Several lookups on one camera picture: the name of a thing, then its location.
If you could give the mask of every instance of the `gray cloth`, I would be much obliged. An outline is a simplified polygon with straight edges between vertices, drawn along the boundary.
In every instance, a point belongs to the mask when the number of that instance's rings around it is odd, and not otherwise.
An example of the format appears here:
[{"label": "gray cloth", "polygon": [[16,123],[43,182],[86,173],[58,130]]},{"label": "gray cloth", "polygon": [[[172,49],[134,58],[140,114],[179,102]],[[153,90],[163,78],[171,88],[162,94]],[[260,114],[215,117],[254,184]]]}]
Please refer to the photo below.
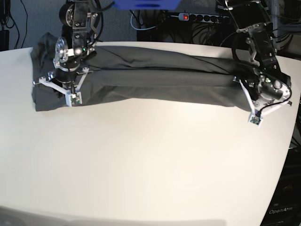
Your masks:
[{"label": "gray cloth", "polygon": [[[56,40],[48,33],[33,48],[34,81],[54,69]],[[250,109],[240,84],[233,82],[245,73],[234,60],[136,47],[101,46],[96,51],[87,61],[95,71],[81,88],[82,106],[150,98]],[[64,97],[42,84],[33,88],[32,98],[36,111],[66,106]]]}]

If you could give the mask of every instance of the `metal bracket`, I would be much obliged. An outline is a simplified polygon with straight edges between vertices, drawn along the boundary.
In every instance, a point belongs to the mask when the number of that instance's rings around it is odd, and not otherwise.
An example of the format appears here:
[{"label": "metal bracket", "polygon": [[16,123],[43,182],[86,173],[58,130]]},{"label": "metal bracket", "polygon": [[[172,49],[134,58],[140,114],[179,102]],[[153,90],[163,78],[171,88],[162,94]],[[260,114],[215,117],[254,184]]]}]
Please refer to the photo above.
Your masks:
[{"label": "metal bracket", "polygon": [[250,47],[251,47],[251,51],[252,51],[251,58],[250,58],[251,63],[256,64],[256,65],[260,65],[260,63],[255,60],[255,57],[257,55],[257,50],[256,50],[256,47],[255,47],[255,44],[254,44],[253,40],[251,38],[247,38],[246,43],[249,44]]},{"label": "metal bracket", "polygon": [[87,18],[89,3],[87,0],[75,0],[73,16],[72,48],[75,55],[80,55],[87,47]]},{"label": "metal bracket", "polygon": [[84,67],[83,75],[81,76],[80,81],[75,88],[75,93],[72,93],[70,89],[64,89],[64,88],[54,84],[53,82],[51,82],[51,80],[49,80],[49,78],[46,78],[46,77],[39,78],[39,84],[43,84],[44,86],[51,87],[51,88],[57,90],[58,92],[64,94],[65,99],[66,99],[66,104],[69,107],[78,106],[78,105],[82,105],[82,103],[83,103],[80,88],[82,87],[84,80],[85,80],[86,76],[88,75],[88,73],[89,73],[89,68]]},{"label": "metal bracket", "polygon": [[77,70],[79,64],[72,68],[66,67],[69,57],[72,56],[74,56],[74,50],[72,48],[68,49],[68,44],[64,37],[59,38],[55,45],[55,58],[53,59],[55,69],[61,69],[65,72],[73,72]]},{"label": "metal bracket", "polygon": [[225,5],[224,10],[229,11],[237,33],[260,30],[271,23],[260,0],[225,0]]},{"label": "metal bracket", "polygon": [[94,27],[94,22],[95,22],[97,16],[98,16],[97,13],[91,13],[90,27],[94,32],[94,39],[96,39],[97,35],[98,35],[97,29],[96,29],[96,27]]},{"label": "metal bracket", "polygon": [[250,108],[251,108],[251,114],[250,114],[250,117],[249,117],[249,123],[253,123],[257,126],[260,126],[262,121],[263,121],[263,118],[266,117],[267,115],[271,114],[272,112],[278,110],[279,108],[281,108],[282,106],[286,105],[286,104],[289,104],[291,105],[290,101],[285,101],[281,104],[278,104],[278,105],[275,105],[275,106],[271,106],[270,108],[268,108],[267,110],[265,110],[264,112],[261,113],[261,116],[260,118],[256,116],[256,113],[259,111],[259,109],[262,109],[264,107],[264,105],[260,104],[260,101],[256,101],[254,102],[252,99],[251,99],[251,96],[248,92],[248,90],[245,88],[245,86],[243,85],[243,83],[241,82],[241,80],[239,81],[240,85],[241,85],[241,88],[243,89],[243,92],[248,100],[248,103],[250,105]]}]

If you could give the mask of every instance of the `power strip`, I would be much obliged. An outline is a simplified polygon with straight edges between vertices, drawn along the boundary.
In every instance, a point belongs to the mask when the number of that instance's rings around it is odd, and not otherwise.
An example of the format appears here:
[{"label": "power strip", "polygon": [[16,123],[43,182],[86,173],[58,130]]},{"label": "power strip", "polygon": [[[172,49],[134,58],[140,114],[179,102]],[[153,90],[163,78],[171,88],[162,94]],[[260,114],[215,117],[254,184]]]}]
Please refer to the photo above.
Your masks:
[{"label": "power strip", "polygon": [[229,16],[220,16],[212,14],[199,14],[199,13],[171,13],[169,16],[177,17],[180,21],[196,22],[196,23],[210,23],[210,24],[231,24]]}]

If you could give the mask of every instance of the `black cable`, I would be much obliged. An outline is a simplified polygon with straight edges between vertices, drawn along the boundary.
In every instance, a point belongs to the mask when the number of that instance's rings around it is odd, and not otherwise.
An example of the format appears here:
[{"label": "black cable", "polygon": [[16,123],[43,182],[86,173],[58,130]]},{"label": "black cable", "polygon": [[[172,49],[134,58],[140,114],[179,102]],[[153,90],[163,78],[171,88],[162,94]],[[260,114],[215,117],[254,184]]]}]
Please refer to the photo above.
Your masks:
[{"label": "black cable", "polygon": [[291,141],[291,144],[295,145],[296,147],[301,147],[301,146],[297,145],[296,143],[294,143],[293,141]]},{"label": "black cable", "polygon": [[143,26],[144,23],[143,23],[143,24],[140,23],[140,20],[136,17],[135,13],[134,13],[133,11],[131,11],[131,10],[130,10],[130,12],[133,14],[133,16],[134,16],[134,18],[136,19],[138,25]]},{"label": "black cable", "polygon": [[297,144],[297,146],[301,147],[301,144],[296,140],[296,138],[292,137],[292,140]]},{"label": "black cable", "polygon": [[108,6],[104,7],[104,8],[97,8],[94,6],[92,0],[88,0],[88,3],[89,3],[89,6],[90,6],[90,10],[93,11],[93,12],[96,12],[96,13],[102,13],[108,9],[110,9],[114,4],[115,2],[111,2]]},{"label": "black cable", "polygon": [[202,45],[207,45],[207,40],[209,39],[211,32],[212,31],[210,30],[210,28],[208,28],[208,31],[204,33],[205,36],[202,40]]},{"label": "black cable", "polygon": [[169,36],[171,37],[171,39],[173,40],[173,42],[176,43],[175,42],[175,33],[174,33],[174,37],[173,37],[170,30],[167,30],[167,32],[168,32]]},{"label": "black cable", "polygon": [[8,4],[8,17],[7,17],[6,21],[4,22],[4,25],[5,25],[8,29],[11,29],[11,28],[13,28],[13,27],[15,26],[14,23],[13,23],[13,25],[8,26],[8,22],[9,22],[10,15],[11,15],[10,8],[11,8],[11,1],[9,1],[9,4]]},{"label": "black cable", "polygon": [[[137,11],[137,18],[138,18],[138,20],[139,20],[139,22],[140,22],[140,10]],[[137,24],[137,26],[138,26],[138,29],[141,29],[141,28],[142,28],[141,25],[140,25],[140,23]]]},{"label": "black cable", "polygon": [[209,30],[207,33],[206,33],[206,36],[204,37],[204,40],[203,40],[203,43],[204,45],[211,45],[211,39],[212,39],[212,36],[216,33],[216,30],[213,29],[212,27],[211,28],[211,31]]},{"label": "black cable", "polygon": [[286,49],[291,44],[292,40],[293,40],[293,35],[290,37],[290,40],[284,46],[282,46],[280,49],[281,50]]},{"label": "black cable", "polygon": [[[205,30],[205,29],[207,29],[207,28],[209,28],[209,27],[210,27],[209,25],[195,27],[195,28],[192,30],[192,38],[191,38],[191,39],[192,39],[192,44],[194,44],[193,39],[194,39],[198,34],[200,34],[203,30]],[[198,31],[195,35],[193,35],[194,32],[195,32],[197,29],[199,29],[199,28],[201,28],[201,30]]]},{"label": "black cable", "polygon": [[4,14],[3,16],[5,16],[3,19],[1,19],[0,23],[3,26],[6,26],[7,22],[9,21],[9,12],[10,12],[10,0],[8,0],[8,13]]},{"label": "black cable", "polygon": [[278,36],[278,37],[274,37],[274,39],[281,38],[281,37],[283,37],[283,36],[285,36],[285,35],[288,35],[288,34],[300,34],[300,33],[301,33],[301,31],[299,31],[299,32],[286,32],[286,33],[283,34],[283,35],[280,35],[280,36]]},{"label": "black cable", "polygon": [[281,18],[285,18],[285,19],[289,19],[289,20],[299,20],[299,19],[288,18],[288,17],[285,17],[285,16],[277,16],[277,15],[270,15],[270,16],[281,17]]},{"label": "black cable", "polygon": [[261,116],[261,113],[264,109],[268,108],[268,107],[272,107],[272,106],[276,106],[276,105],[280,105],[280,104],[283,104],[284,102],[287,102],[289,101],[291,98],[292,98],[292,89],[287,86],[289,92],[290,92],[290,96],[288,97],[288,99],[284,100],[284,101],[281,101],[281,102],[277,102],[277,103],[273,103],[271,105],[266,105],[265,107],[263,107],[259,112],[256,113],[256,116],[260,118]]},{"label": "black cable", "polygon": [[228,38],[230,38],[232,35],[234,35],[234,34],[236,34],[236,32],[233,32],[233,33],[229,34],[229,35],[221,42],[220,47],[222,47],[222,45],[224,44],[224,42],[225,42]]},{"label": "black cable", "polygon": [[211,31],[210,31],[210,27],[208,27],[208,31],[204,31],[204,32],[202,32],[202,33],[199,35],[198,42],[199,42],[200,45],[204,45],[204,44],[205,44],[206,36],[207,36],[208,33],[210,33],[210,32],[211,32]]},{"label": "black cable", "polygon": [[20,1],[21,1],[21,3],[22,3],[22,5],[23,5],[23,7],[24,7],[24,10],[25,10],[25,13],[26,13],[26,30],[25,30],[25,36],[24,36],[24,39],[23,39],[23,42],[22,42],[22,45],[21,45],[21,48],[23,48],[23,45],[24,45],[24,42],[25,42],[25,39],[26,39],[26,36],[27,36],[28,14],[27,14],[27,10],[26,10],[26,7],[25,7],[23,1],[22,1],[22,0],[20,0]]},{"label": "black cable", "polygon": [[289,37],[290,37],[290,35],[289,35],[289,34],[287,34],[287,36],[286,36],[284,39],[282,39],[282,40],[280,40],[280,41],[276,41],[276,43],[281,43],[281,42],[283,42],[283,41],[287,40]]},{"label": "black cable", "polygon": [[15,47],[14,47],[14,49],[17,49],[18,44],[19,44],[19,40],[20,40],[20,31],[19,31],[19,28],[18,28],[13,16],[11,15],[11,13],[9,13],[9,15],[10,15],[10,18],[12,19],[12,21],[14,22],[14,25],[16,26],[16,29],[17,29],[17,32],[18,32],[18,39],[17,39],[17,42],[16,42]]}]

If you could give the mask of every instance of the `cable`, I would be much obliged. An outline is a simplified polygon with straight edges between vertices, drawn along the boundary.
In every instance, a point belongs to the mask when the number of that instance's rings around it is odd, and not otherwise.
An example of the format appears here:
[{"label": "cable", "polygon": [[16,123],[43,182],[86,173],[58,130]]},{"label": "cable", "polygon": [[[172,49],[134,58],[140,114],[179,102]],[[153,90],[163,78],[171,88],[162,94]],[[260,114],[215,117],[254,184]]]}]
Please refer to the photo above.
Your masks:
[{"label": "cable", "polygon": [[27,36],[28,14],[27,14],[27,10],[26,10],[26,7],[25,7],[23,1],[22,1],[22,0],[20,0],[20,1],[21,1],[21,3],[22,3],[22,5],[23,5],[23,7],[24,7],[24,10],[25,10],[25,13],[26,13],[26,31],[25,31],[25,36],[24,36],[24,39],[23,39],[23,42],[22,42],[22,45],[21,45],[21,48],[23,48],[23,45],[24,45],[24,42],[25,42],[25,39],[26,39],[26,36]]},{"label": "cable", "polygon": [[287,88],[288,88],[289,91],[290,91],[290,96],[288,97],[288,99],[286,99],[286,100],[284,100],[284,101],[281,101],[281,102],[273,103],[273,104],[271,104],[271,105],[266,105],[266,106],[263,107],[259,112],[256,113],[256,116],[260,118],[260,117],[261,117],[261,113],[262,113],[262,111],[263,111],[264,109],[266,109],[266,108],[268,108],[268,107],[280,105],[280,104],[283,104],[283,103],[285,103],[285,102],[288,102],[288,101],[292,98],[292,89],[291,89],[289,86],[287,86]]},{"label": "cable", "polygon": [[286,49],[291,44],[292,40],[293,40],[293,35],[291,35],[290,40],[284,46],[282,46],[280,49],[281,50]]},{"label": "cable", "polygon": [[212,35],[213,35],[215,32],[216,32],[216,31],[213,30],[212,27],[210,27],[210,28],[208,29],[208,31],[206,32],[206,35],[205,35],[205,37],[204,37],[204,39],[203,39],[203,44],[204,44],[204,45],[210,45],[210,43],[209,43],[210,38],[212,37]]},{"label": "cable", "polygon": [[286,34],[286,35],[287,35],[287,36],[286,36],[284,39],[282,39],[282,40],[280,40],[280,41],[276,41],[276,43],[281,43],[281,42],[287,40],[287,39],[290,37],[290,35],[289,35],[289,34]]},{"label": "cable", "polygon": [[236,34],[236,32],[233,32],[232,34],[229,34],[229,35],[221,42],[220,47],[222,47],[222,45],[224,44],[224,42],[225,42],[228,38],[230,38],[232,35],[234,35],[234,34]]},{"label": "cable", "polygon": [[143,25],[144,25],[144,23],[143,23],[143,24],[141,24],[141,23],[140,23],[140,19],[138,19],[138,18],[136,17],[135,13],[134,13],[133,11],[131,11],[131,10],[130,10],[130,12],[131,12],[131,13],[132,13],[132,15],[135,17],[135,19],[136,19],[137,23],[138,23],[140,26],[143,26]]},{"label": "cable", "polygon": [[[298,25],[298,24],[301,24],[301,23],[294,22],[294,23],[289,23],[289,24],[286,24],[286,25],[290,25],[290,24],[296,24],[296,25]],[[281,30],[281,29],[282,29],[282,27],[276,28],[275,30],[273,30],[273,32],[276,31],[276,30]],[[274,39],[281,38],[282,36],[287,35],[287,34],[296,34],[296,33],[301,33],[301,31],[300,32],[294,32],[294,31],[292,31],[292,32],[286,32],[283,35],[280,35],[278,37],[274,37]]]},{"label": "cable", "polygon": [[[191,37],[191,42],[192,42],[192,44],[194,44],[194,42],[193,42],[193,39],[198,35],[198,34],[200,34],[203,30],[205,30],[205,29],[207,29],[207,28],[209,28],[210,26],[209,25],[206,25],[206,26],[196,26],[193,30],[192,30],[192,37]],[[199,29],[199,28],[201,28],[201,30],[200,31],[198,31],[195,35],[193,35],[194,34],[194,32],[197,30],[197,29]]]},{"label": "cable", "polygon": [[0,24],[1,24],[2,30],[5,29],[4,26],[6,26],[8,20],[9,20],[10,4],[11,4],[10,0],[8,0],[8,11],[7,11],[7,14],[4,14],[4,13],[6,13],[6,11],[2,12],[3,18],[0,20]]},{"label": "cable", "polygon": [[18,26],[17,26],[17,24],[16,24],[16,22],[15,22],[15,20],[14,20],[14,18],[11,15],[10,12],[9,12],[9,15],[10,15],[10,18],[12,19],[12,21],[14,22],[14,25],[16,26],[16,29],[17,29],[17,32],[18,32],[18,39],[17,39],[17,42],[16,42],[15,47],[14,47],[14,49],[17,49],[18,44],[19,44],[19,40],[20,40],[20,31],[19,31],[19,28],[18,28]]},{"label": "cable", "polygon": [[281,18],[285,18],[285,19],[289,19],[289,20],[299,20],[299,19],[288,18],[288,17],[285,17],[285,16],[277,16],[277,15],[270,15],[270,16],[281,17]]},{"label": "cable", "polygon": [[134,16],[133,16],[133,14],[132,14],[130,22],[131,22],[132,28],[134,28],[136,31],[148,31],[148,30],[157,28],[157,27],[159,27],[159,26],[162,24],[162,23],[160,23],[160,24],[158,24],[158,25],[156,25],[156,26],[153,26],[153,27],[139,29],[139,28],[134,27],[134,25],[133,25],[133,17],[134,17]]},{"label": "cable", "polygon": [[92,0],[88,0],[88,3],[89,3],[89,6],[90,6],[90,10],[93,11],[93,12],[96,12],[96,13],[102,13],[108,9],[110,9],[114,4],[115,2],[111,2],[108,6],[104,7],[104,8],[97,8],[94,6]]},{"label": "cable", "polygon": [[297,145],[296,143],[294,143],[293,141],[291,141],[291,144],[295,145],[296,147],[301,147],[301,146]]},{"label": "cable", "polygon": [[212,32],[212,30],[210,30],[210,28],[211,27],[208,28],[208,31],[200,34],[199,39],[198,39],[198,42],[200,43],[200,45],[206,45],[207,39],[210,37],[210,34]]},{"label": "cable", "polygon": [[300,143],[296,140],[296,138],[292,137],[292,140],[297,144],[297,146],[301,147]]},{"label": "cable", "polygon": [[169,30],[167,30],[169,36],[171,37],[171,39],[173,40],[174,43],[176,43],[175,41],[175,33],[174,33],[174,37],[172,36],[171,32]]},{"label": "cable", "polygon": [[13,23],[13,25],[11,25],[11,26],[8,26],[9,19],[11,18],[10,8],[11,8],[11,1],[9,1],[9,5],[8,5],[8,19],[4,24],[8,29],[11,29],[15,26],[15,23]]}]

